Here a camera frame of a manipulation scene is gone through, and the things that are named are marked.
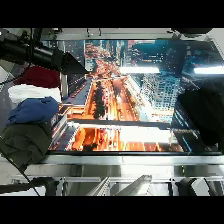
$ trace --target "white cloth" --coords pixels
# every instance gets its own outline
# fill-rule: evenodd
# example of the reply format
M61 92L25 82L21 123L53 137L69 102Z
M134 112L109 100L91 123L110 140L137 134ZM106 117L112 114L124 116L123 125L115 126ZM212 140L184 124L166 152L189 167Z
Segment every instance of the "white cloth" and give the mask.
M13 103L21 103L27 98L44 98L51 96L58 103L61 103L61 95L59 88L43 88L33 85L15 85L8 89L9 97Z

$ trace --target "blue cloth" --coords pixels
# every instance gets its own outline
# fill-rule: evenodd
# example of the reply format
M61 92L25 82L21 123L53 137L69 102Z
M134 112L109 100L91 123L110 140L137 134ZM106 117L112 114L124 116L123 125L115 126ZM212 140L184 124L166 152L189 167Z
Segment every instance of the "blue cloth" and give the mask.
M58 112L58 103L52 97L28 98L19 103L9 114L7 125L14 123L43 123Z

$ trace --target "dark green cloth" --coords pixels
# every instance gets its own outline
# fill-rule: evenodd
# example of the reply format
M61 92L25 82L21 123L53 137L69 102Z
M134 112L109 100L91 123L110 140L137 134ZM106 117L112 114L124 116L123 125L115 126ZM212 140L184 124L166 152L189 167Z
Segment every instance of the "dark green cloth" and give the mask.
M3 151L17 166L24 167L41 161L51 141L51 130L46 123L12 124L3 130L0 152Z

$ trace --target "folded clothing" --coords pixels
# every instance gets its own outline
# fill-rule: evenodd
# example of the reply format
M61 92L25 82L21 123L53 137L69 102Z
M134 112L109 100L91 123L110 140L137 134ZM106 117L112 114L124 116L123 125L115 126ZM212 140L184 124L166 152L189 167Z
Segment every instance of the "folded clothing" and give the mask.
M52 97L26 99L10 112L7 125L47 122L58 112L58 109L58 103Z
M33 85L21 84L12 86L8 89L9 98L13 103L21 103L28 98L52 97L58 103L61 103L61 94L59 88L42 88Z
M52 141L47 124L13 124L6 126L0 137L3 152L20 168L40 162Z
M60 84L60 72L33 66L21 78L14 81L15 85L27 84L43 88L57 88Z

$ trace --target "dark red garment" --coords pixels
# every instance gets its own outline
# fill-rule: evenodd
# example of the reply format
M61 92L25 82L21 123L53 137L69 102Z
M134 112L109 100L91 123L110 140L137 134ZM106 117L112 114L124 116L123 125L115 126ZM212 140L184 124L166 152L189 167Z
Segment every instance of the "dark red garment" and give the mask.
M60 72L48 70L39 66L33 66L28 69L23 77L14 81L15 85L26 84L43 88L61 89Z

